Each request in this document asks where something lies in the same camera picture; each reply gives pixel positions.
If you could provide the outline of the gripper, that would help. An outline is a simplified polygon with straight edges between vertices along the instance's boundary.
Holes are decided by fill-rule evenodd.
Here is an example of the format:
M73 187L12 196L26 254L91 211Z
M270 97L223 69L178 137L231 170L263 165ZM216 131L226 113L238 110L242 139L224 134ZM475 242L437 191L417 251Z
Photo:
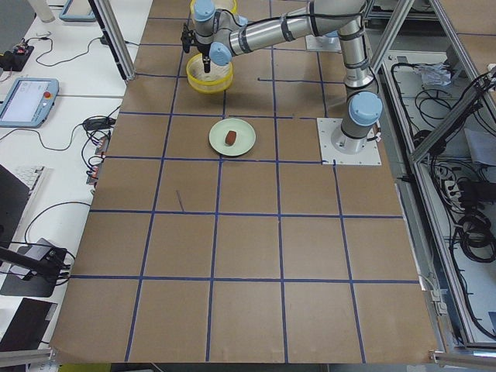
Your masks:
M210 36L208 36L208 37L196 36L195 39L196 39L197 49L203 56L204 72L210 72L211 71L211 59L209 57L209 52L210 52L210 48L212 45L212 38Z

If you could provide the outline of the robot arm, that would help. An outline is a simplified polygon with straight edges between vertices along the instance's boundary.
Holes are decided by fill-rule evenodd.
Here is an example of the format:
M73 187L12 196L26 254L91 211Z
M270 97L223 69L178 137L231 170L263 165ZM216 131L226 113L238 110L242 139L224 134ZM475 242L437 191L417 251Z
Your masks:
M292 12L250 22L211 1L195 1L193 26L183 27L181 42L184 52L198 49L203 68L209 71L211 64L226 66L234 57L256 50L336 32L348 105L340 132L347 139L364 140L383 109L378 94L370 90L376 80L367 55L364 9L363 1L310 1Z

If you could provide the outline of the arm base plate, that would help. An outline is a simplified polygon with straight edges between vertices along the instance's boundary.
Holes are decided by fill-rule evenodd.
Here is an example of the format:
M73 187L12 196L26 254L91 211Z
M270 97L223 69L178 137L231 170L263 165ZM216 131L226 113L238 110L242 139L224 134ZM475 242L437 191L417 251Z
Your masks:
M339 37L335 36L313 36L305 37L306 49L314 52L342 53Z
M341 118L317 118L317 132L323 164L380 166L381 156L374 131L363 139L350 139L341 128Z

